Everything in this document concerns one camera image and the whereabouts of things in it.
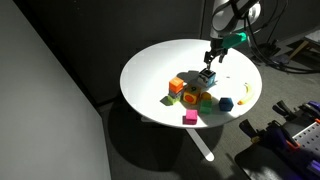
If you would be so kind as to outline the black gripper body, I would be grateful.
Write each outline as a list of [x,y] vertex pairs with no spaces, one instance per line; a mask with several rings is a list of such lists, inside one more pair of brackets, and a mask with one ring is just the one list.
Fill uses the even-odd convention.
[[211,47],[210,52],[212,54],[221,54],[223,51],[222,43],[223,43],[222,39],[212,38],[210,42],[210,47]]

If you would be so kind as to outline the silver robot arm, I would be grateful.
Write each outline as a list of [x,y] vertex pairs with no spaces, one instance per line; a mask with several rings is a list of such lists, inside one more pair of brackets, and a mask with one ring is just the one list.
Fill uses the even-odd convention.
[[227,54],[227,47],[223,46],[225,37],[237,30],[246,27],[245,20],[249,24],[254,23],[260,16],[261,4],[259,0],[215,0],[211,15],[210,50],[205,53],[204,62],[206,68],[211,69],[212,61],[218,57],[223,61]]

